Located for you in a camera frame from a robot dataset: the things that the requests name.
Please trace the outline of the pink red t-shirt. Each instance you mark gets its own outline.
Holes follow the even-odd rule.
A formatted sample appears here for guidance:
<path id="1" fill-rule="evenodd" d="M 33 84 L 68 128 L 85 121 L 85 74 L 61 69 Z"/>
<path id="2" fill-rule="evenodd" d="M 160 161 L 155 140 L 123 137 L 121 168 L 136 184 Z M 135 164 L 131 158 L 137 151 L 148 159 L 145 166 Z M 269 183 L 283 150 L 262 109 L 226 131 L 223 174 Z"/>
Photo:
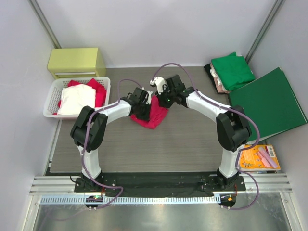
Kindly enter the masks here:
<path id="1" fill-rule="evenodd" d="M 137 119 L 135 115 L 131 115 L 130 119 L 144 128 L 155 129 L 161 124 L 168 112 L 168 109 L 159 106 L 158 98 L 156 96 L 153 96 L 151 100 L 151 109 L 149 114 L 150 120 L 148 122 L 143 121 L 141 119 Z"/>

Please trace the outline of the black shirt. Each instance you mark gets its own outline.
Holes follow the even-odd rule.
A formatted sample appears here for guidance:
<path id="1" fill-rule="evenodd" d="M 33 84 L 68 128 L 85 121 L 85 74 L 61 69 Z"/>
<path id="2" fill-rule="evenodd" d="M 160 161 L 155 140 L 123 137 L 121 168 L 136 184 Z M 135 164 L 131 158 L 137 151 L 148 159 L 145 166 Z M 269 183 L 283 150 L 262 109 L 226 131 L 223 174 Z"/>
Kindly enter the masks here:
<path id="1" fill-rule="evenodd" d="M 211 72 L 210 72 L 210 70 L 211 70 L 211 63 L 206 64 L 206 65 L 204 66 L 204 70 L 205 70 L 205 72 L 207 73 L 207 75 L 208 75 L 209 77 L 213 77 L 212 74 L 211 74 Z"/>

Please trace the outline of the green t-shirt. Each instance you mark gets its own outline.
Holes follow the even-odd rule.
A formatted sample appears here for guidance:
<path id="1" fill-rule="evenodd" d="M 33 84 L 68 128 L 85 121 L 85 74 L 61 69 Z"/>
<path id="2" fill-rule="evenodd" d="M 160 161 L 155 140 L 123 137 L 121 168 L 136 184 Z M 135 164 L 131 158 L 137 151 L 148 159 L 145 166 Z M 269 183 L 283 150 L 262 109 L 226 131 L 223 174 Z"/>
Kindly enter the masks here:
<path id="1" fill-rule="evenodd" d="M 232 52 L 214 58 L 211 64 L 227 91 L 234 91 L 256 79 L 245 58 Z"/>

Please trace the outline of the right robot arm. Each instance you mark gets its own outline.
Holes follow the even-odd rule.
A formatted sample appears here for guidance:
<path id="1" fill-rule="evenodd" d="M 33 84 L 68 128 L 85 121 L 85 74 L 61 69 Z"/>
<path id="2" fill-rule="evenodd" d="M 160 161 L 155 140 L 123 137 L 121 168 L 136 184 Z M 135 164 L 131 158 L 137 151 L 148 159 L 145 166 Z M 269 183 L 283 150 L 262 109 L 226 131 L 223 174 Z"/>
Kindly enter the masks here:
<path id="1" fill-rule="evenodd" d="M 155 77 L 150 85 L 156 87 L 155 95 L 161 107 L 170 108 L 177 103 L 200 112 L 216 123 L 217 139 L 222 147 L 217 182 L 223 189 L 233 187 L 239 175 L 239 154 L 251 135 L 248 120 L 238 114 L 244 113 L 243 108 L 220 104 L 194 87 L 185 87 L 179 75 L 167 79 Z"/>

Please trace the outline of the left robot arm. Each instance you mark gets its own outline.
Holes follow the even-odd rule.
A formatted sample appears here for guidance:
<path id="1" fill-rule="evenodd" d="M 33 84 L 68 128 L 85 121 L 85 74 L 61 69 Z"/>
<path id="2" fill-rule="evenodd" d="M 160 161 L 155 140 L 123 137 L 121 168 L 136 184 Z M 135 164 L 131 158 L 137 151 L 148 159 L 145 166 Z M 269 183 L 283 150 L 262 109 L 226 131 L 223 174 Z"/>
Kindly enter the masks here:
<path id="1" fill-rule="evenodd" d="M 77 146 L 82 164 L 82 176 L 76 180 L 75 189 L 95 192 L 102 187 L 102 170 L 98 148 L 103 142 L 106 126 L 120 118 L 135 115 L 142 121 L 150 120 L 152 92 L 136 87 L 133 93 L 115 103 L 94 109 L 82 108 L 70 132 Z"/>

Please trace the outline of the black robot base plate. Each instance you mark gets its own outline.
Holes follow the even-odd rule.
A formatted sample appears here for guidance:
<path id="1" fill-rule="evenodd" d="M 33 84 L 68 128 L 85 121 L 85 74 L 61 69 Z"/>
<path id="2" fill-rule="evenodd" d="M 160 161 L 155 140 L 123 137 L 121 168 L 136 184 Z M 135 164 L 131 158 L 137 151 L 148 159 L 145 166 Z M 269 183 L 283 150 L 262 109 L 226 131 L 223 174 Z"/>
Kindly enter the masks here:
<path id="1" fill-rule="evenodd" d="M 210 197 L 216 192 L 244 192 L 244 178 L 238 176 L 223 186 L 216 172 L 101 173 L 97 179 L 107 186 L 122 186 L 122 197 Z"/>

